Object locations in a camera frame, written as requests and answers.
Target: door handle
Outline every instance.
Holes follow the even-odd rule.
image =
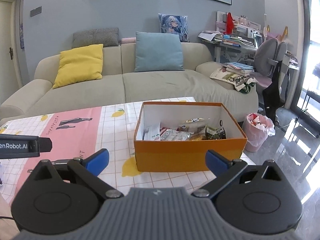
[[[10,52],[11,60],[13,60],[13,50],[12,50],[12,48],[9,49],[9,52]]]

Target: sofa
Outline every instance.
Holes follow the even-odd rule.
[[[135,43],[103,48],[102,79],[52,89],[59,55],[41,60],[34,80],[0,106],[0,125],[9,120],[136,101],[194,97],[196,101],[222,102],[240,122],[258,110],[255,88],[248,94],[233,85],[211,80],[220,67],[212,62],[208,48],[200,43],[182,43],[185,71],[134,72]]]

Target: orange cardboard box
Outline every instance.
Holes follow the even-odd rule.
[[[175,128],[193,118],[222,121],[227,139],[203,141],[146,141],[145,128],[159,124]],[[247,143],[244,132],[222,103],[144,102],[134,133],[137,168],[149,172],[207,171],[205,153],[215,150],[229,160],[240,158]]]

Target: gray checkered pillow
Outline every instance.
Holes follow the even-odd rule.
[[[72,48],[93,44],[103,44],[103,47],[119,45],[119,28],[94,29],[73,34]]]

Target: gray ribbed robot base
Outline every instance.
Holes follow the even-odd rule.
[[[261,236],[225,222],[208,198],[184,188],[132,188],[126,197],[106,200],[87,225],[62,235],[22,231],[15,240],[301,240],[294,230]]]

